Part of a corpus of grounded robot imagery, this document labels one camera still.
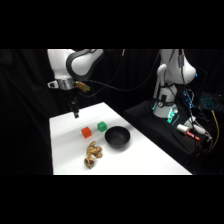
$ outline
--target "black background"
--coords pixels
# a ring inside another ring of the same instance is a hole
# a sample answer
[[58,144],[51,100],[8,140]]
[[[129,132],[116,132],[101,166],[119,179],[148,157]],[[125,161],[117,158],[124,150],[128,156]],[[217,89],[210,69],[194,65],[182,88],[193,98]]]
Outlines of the black background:
[[[146,80],[159,49],[127,49],[116,80],[118,88],[134,88]],[[95,68],[91,80],[107,83],[115,74],[122,49],[115,49]],[[193,66],[208,71],[205,90],[224,94],[224,49],[186,49]],[[156,83],[156,69],[148,83],[134,92],[106,88],[93,98],[79,97],[80,108],[105,102],[119,114],[149,100]],[[49,118],[70,112],[57,90],[47,49],[0,49],[1,170],[2,174],[53,174]],[[91,93],[102,86],[89,84]],[[214,174],[220,173],[221,147],[210,158]]]

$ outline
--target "wire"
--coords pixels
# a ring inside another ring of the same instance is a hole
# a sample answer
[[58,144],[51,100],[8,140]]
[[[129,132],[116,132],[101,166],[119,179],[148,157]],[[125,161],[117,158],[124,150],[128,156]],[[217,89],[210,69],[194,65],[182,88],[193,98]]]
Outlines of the wire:
[[113,86],[109,86],[109,85],[107,85],[107,84],[105,84],[105,83],[97,82],[97,81],[93,81],[93,80],[85,80],[85,81],[82,81],[82,82],[92,82],[92,83],[96,83],[96,84],[99,84],[99,85],[103,85],[103,86],[106,86],[106,87],[108,87],[108,88],[115,89],[115,90],[117,90],[117,91],[122,91],[122,92],[135,91],[135,90],[141,88],[142,86],[144,86],[144,85],[148,82],[149,78],[150,78],[151,75],[152,75],[152,72],[153,72],[153,70],[154,70],[154,67],[155,67],[155,65],[156,65],[156,62],[157,62],[157,60],[158,60],[158,58],[159,58],[160,52],[161,52],[161,49],[159,50],[159,52],[158,52],[158,54],[157,54],[157,57],[156,57],[155,62],[154,62],[154,64],[153,64],[152,70],[151,70],[151,72],[150,72],[150,74],[149,74],[149,77],[145,80],[144,83],[142,83],[141,85],[139,85],[139,86],[137,86],[137,87],[135,87],[135,88],[133,88],[133,89],[119,89],[119,88],[116,88],[116,87],[113,87]]
[[[184,80],[184,72],[183,72],[183,67],[181,67],[181,74],[182,74],[182,78],[183,78],[183,83],[184,83],[184,88],[185,88],[185,91],[186,91],[186,93],[187,93],[187,95],[188,95],[188,92],[187,92],[187,87],[186,87],[186,83],[185,83],[185,80]],[[192,127],[193,127],[193,130],[194,130],[194,132],[195,132],[195,134],[194,134],[194,143],[195,143],[195,152],[197,152],[197,140],[196,140],[196,133],[197,133],[197,131],[195,130],[195,127],[194,127],[194,124],[193,124],[193,115],[192,115],[192,111],[191,111],[191,108],[190,107],[188,107],[188,109],[189,109],[189,112],[190,112],[190,115],[191,115],[191,121],[190,121],[190,123],[192,124]]]
[[217,138],[216,138],[215,144],[214,144],[213,147],[207,152],[207,154],[209,154],[209,153],[215,148],[215,146],[216,146],[217,143],[218,143],[219,136],[220,136],[219,124],[218,124],[218,121],[217,121],[217,119],[216,119],[215,112],[212,111],[212,114],[213,114],[213,117],[214,117],[214,119],[215,119],[215,123],[216,123],[216,127],[217,127]]
[[[123,62],[123,58],[124,58],[124,54],[125,54],[125,49],[123,50],[123,53],[122,53],[122,56],[121,56],[121,60],[120,60],[120,63],[119,63],[119,66],[118,66],[118,69],[117,69],[117,72],[115,73],[114,77],[110,80],[109,83],[107,83],[107,85],[109,85],[110,83],[112,83],[114,81],[114,79],[117,77],[117,74],[119,73],[120,71],[120,68],[121,68],[121,65],[122,65],[122,62]],[[101,88],[99,91],[97,91],[96,93],[92,94],[91,96],[86,96],[86,95],[83,95],[82,93],[79,93],[81,96],[83,97],[87,97],[87,98],[90,98],[90,97],[94,97],[96,96],[98,93],[100,93],[102,90],[104,90],[106,88],[103,87]]]

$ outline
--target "black bowl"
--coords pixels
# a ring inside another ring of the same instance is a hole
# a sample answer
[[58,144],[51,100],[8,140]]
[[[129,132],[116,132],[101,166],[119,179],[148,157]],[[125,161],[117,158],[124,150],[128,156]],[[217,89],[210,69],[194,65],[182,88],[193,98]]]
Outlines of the black bowl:
[[112,148],[123,148],[130,141],[130,132],[123,127],[113,127],[107,130],[105,139]]

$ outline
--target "gold figurine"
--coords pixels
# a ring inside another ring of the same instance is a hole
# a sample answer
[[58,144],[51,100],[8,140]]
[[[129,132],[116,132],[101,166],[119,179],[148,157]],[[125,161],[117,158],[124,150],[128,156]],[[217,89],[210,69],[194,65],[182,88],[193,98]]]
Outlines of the gold figurine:
[[87,152],[86,152],[87,158],[85,159],[84,163],[89,169],[92,169],[95,163],[95,159],[92,156],[96,158],[103,157],[102,148],[95,147],[95,145],[96,145],[96,142],[92,142],[87,148]]

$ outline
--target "white table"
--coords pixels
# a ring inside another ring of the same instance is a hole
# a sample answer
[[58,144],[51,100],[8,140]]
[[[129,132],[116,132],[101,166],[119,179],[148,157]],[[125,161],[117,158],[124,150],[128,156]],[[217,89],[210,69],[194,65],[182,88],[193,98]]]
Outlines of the white table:
[[[191,175],[185,168],[142,135],[105,103],[80,110],[80,118],[68,113],[50,119],[53,169],[55,175]],[[104,121],[108,128],[122,126],[131,140],[122,150],[111,148],[105,132],[97,129]],[[89,127],[93,136],[85,139],[81,129]],[[90,170],[84,164],[86,149],[93,141],[103,148],[103,158]]]

